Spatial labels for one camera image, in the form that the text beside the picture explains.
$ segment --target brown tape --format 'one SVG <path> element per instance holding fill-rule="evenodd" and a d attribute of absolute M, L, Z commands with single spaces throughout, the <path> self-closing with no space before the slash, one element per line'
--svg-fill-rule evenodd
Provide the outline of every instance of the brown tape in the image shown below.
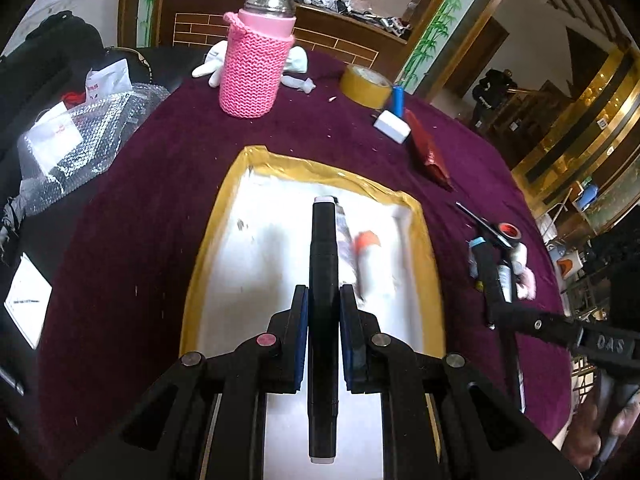
<path fill-rule="evenodd" d="M 340 90 L 352 101 L 379 110 L 391 95 L 391 82 L 378 72 L 359 65 L 347 65 Z"/>

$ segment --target pink cloth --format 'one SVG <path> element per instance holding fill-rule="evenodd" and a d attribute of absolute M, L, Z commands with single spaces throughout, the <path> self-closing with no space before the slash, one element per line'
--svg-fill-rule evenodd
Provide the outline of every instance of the pink cloth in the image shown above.
<path fill-rule="evenodd" d="M 234 12 L 220 82 L 220 107 L 233 117 L 261 117 L 273 106 L 294 37 L 272 38 L 247 27 Z"/>

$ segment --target orange cap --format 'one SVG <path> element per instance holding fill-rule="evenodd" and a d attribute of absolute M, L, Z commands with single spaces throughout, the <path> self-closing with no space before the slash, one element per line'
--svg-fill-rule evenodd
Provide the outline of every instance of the orange cap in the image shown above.
<path fill-rule="evenodd" d="M 371 231 L 364 231 L 356 237 L 355 246 L 357 253 L 366 249 L 370 245 L 380 245 L 380 238 L 378 238 L 375 233 Z"/>

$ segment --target purple tablecloth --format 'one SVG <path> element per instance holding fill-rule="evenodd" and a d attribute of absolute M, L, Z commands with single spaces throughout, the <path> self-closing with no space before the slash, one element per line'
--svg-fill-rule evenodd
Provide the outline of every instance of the purple tablecloth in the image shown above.
<path fill-rule="evenodd" d="M 340 93 L 343 63 L 315 52 L 309 62 L 313 93 L 283 87 L 257 120 L 225 115 L 206 78 L 185 82 L 102 177 L 54 281 L 39 348 L 41 438 L 54 468 L 105 432 L 176 359 L 184 298 L 218 187 L 250 144 L 343 168 L 419 200 L 440 276 L 447 347 L 502 389 L 497 334 L 484 327 L 482 295 L 468 276 L 474 229 L 455 201 L 520 227 L 538 280 L 532 305 L 562 312 L 536 225 L 491 145 L 406 99 L 448 165 L 455 191 L 447 192 L 412 166 L 406 146 L 373 129 L 368 108 Z M 524 336 L 518 342 L 527 416 L 553 437 L 570 410 L 568 354 Z"/>

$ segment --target human hand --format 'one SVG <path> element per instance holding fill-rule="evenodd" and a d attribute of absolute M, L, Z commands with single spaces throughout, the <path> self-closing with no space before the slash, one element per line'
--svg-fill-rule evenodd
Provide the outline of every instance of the human hand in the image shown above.
<path fill-rule="evenodd" d="M 590 391 L 578 407 L 562 444 L 562 454 L 579 471 L 587 471 L 591 467 L 591 462 L 600 452 L 602 445 L 597 433 L 598 407 L 595 402 L 595 389 Z M 637 394 L 613 420 L 610 434 L 618 436 L 618 446 L 631 431 L 638 415 L 640 415 L 640 394 Z"/>

